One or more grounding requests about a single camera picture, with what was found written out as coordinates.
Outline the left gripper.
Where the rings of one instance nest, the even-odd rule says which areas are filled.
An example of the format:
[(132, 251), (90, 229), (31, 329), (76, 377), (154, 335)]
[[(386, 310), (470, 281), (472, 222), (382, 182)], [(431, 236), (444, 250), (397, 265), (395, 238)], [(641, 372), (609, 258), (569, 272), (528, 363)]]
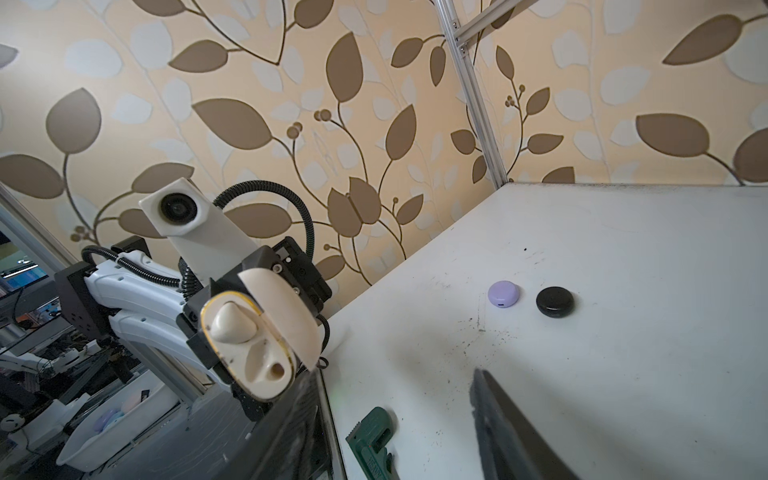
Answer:
[(292, 237), (202, 284), (185, 268), (179, 326), (202, 365), (261, 419), (305, 372), (326, 366), (331, 289)]

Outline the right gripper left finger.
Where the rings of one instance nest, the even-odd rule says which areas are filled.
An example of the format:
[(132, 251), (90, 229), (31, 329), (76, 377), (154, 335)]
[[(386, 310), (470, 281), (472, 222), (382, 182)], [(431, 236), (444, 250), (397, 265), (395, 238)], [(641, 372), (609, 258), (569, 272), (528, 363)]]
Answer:
[(218, 479), (322, 479), (332, 475), (316, 373), (297, 380), (226, 462)]

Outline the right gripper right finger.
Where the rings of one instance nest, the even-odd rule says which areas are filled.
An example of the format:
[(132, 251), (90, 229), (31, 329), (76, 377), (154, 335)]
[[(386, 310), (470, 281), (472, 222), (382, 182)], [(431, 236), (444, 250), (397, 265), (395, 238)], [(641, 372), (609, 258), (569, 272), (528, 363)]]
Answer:
[(489, 371), (474, 371), (470, 403), (486, 479), (577, 477)]

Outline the white earbud case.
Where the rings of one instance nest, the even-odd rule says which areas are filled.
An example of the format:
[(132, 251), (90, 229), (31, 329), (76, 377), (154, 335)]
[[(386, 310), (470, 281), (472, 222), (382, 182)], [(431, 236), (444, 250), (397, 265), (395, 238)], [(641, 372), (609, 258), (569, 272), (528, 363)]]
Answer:
[[(234, 382), (252, 398), (270, 401), (293, 383), (300, 366), (316, 368), (322, 353), (323, 333), (315, 317), (287, 281), (264, 269), (237, 274), (243, 293), (226, 290), (203, 306), (203, 333)], [(209, 332), (215, 313), (235, 302), (256, 323), (257, 334), (246, 343), (225, 344)]]

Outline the black round earbud case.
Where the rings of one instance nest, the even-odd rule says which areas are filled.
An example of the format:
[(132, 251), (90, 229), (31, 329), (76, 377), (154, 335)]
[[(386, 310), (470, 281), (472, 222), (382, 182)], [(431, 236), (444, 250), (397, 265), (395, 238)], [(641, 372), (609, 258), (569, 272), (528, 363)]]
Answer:
[(574, 295), (561, 286), (542, 289), (536, 296), (538, 310), (549, 318), (564, 318), (570, 315), (576, 306)]

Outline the purple earbud case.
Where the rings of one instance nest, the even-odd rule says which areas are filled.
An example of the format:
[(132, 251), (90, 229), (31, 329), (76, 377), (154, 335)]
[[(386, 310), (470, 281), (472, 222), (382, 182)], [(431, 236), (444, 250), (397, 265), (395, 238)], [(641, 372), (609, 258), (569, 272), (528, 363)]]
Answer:
[(501, 280), (489, 287), (487, 298), (495, 307), (509, 308), (519, 301), (520, 294), (518, 285), (509, 280)]

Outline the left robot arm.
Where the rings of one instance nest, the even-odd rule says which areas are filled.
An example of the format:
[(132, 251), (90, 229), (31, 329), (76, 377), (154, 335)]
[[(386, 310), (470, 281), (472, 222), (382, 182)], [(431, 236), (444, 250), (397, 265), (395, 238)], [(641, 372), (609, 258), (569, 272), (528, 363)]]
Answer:
[[(296, 208), (304, 244), (286, 237), (259, 246), (235, 223), (231, 201), (263, 191)], [(331, 290), (314, 265), (314, 224), (297, 194), (249, 180), (207, 199), (181, 178), (144, 198), (140, 211), (178, 251), (178, 268), (155, 262), (138, 236), (83, 248), (79, 263), (55, 275), (71, 325), (127, 347), (186, 403), (202, 395), (204, 379), (214, 381), (253, 420), (327, 366), (322, 310)]]

